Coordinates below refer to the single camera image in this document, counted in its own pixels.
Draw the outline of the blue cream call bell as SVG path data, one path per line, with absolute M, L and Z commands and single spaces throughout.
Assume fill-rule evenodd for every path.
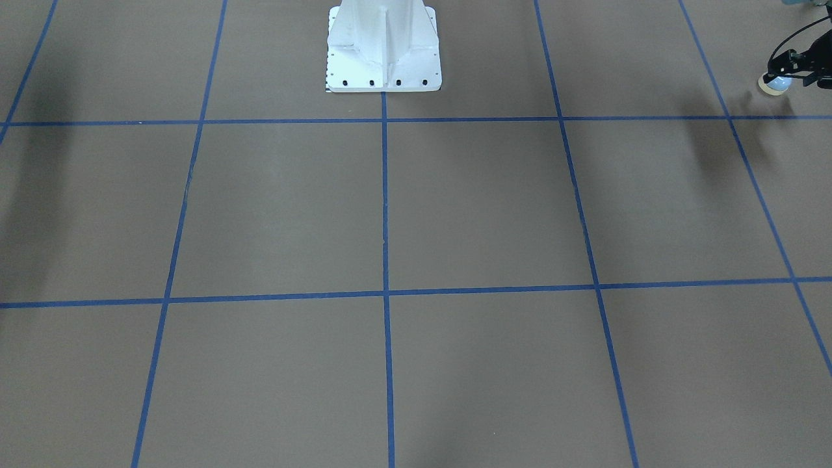
M 761 92 L 772 97 L 779 97 L 790 89 L 792 82 L 793 77 L 775 76 L 770 73 L 764 73 L 760 75 L 757 86 Z

